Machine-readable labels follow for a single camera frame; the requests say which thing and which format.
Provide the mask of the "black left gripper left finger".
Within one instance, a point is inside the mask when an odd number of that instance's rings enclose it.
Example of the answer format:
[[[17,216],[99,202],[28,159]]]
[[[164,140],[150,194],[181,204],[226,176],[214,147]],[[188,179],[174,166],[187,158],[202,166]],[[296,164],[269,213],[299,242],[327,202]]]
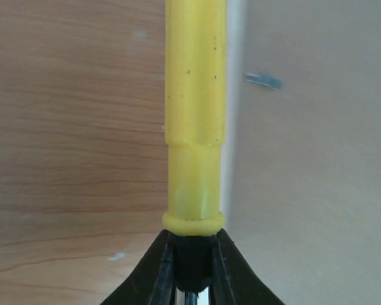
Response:
[[[140,262],[103,302],[103,305],[169,305],[176,301],[173,283],[173,248],[170,234],[162,230]]]

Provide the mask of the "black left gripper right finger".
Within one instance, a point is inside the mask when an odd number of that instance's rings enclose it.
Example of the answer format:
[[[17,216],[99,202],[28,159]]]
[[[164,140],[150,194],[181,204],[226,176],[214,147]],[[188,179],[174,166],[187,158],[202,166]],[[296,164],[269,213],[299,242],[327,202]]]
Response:
[[[210,304],[283,305],[254,273],[225,230],[216,234],[218,243],[212,250]]]

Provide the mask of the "blue wooden picture frame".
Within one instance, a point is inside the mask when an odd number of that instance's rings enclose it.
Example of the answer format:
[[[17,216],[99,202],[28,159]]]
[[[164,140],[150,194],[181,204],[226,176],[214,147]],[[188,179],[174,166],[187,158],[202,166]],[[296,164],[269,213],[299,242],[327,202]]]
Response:
[[[229,1],[227,35],[230,236],[286,304],[381,304],[381,1]]]

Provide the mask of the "yellow handled screwdriver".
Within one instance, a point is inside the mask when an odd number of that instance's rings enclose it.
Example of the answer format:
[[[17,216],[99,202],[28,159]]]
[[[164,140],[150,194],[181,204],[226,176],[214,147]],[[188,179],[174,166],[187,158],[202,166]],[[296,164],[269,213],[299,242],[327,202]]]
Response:
[[[227,3],[167,1],[165,139],[168,209],[177,236],[212,236],[220,211],[220,150],[225,133]]]

